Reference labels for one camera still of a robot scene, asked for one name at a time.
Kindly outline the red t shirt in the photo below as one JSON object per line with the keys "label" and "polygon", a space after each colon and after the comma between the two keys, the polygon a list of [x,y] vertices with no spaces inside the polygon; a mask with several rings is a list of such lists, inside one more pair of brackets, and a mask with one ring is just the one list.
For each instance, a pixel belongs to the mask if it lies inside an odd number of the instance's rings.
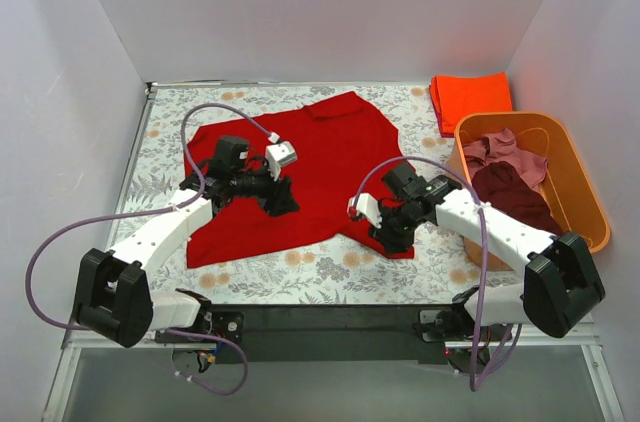
{"label": "red t shirt", "polygon": [[190,269],[284,251],[342,234],[381,254],[393,255],[352,222],[347,202],[359,185],[376,199],[391,193],[367,173],[400,155],[397,128],[372,104],[348,92],[300,109],[265,114],[257,122],[290,142],[296,161],[285,167],[300,209],[270,217],[253,199],[240,198],[195,232],[186,249]]}

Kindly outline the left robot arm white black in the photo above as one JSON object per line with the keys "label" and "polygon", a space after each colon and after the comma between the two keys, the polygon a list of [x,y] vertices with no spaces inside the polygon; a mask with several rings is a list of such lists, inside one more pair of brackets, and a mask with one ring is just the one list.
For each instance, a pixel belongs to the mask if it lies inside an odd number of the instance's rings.
{"label": "left robot arm white black", "polygon": [[270,217],[298,211],[292,181],[282,173],[296,159],[290,142],[274,139],[252,168],[248,141],[221,137],[213,156],[195,166],[165,210],[109,250],[83,256],[73,321],[125,348],[165,329],[205,340],[213,330],[210,301],[188,290],[153,292],[149,275],[237,198],[256,200]]}

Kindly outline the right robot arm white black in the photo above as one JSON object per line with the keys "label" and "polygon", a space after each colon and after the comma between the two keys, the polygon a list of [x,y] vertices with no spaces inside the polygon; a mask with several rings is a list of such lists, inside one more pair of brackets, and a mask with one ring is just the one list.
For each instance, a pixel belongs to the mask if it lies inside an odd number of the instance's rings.
{"label": "right robot arm white black", "polygon": [[480,201],[471,186],[450,172],[425,180],[404,157],[383,183],[395,205],[387,206],[364,190],[349,201],[352,219],[364,218],[369,235],[389,255],[412,248],[415,231],[430,223],[455,232],[497,256],[520,284],[485,287],[456,296],[450,306],[454,331],[475,339],[494,324],[530,323],[562,338],[603,301],[605,288],[585,240],[575,232],[561,236],[519,222]]}

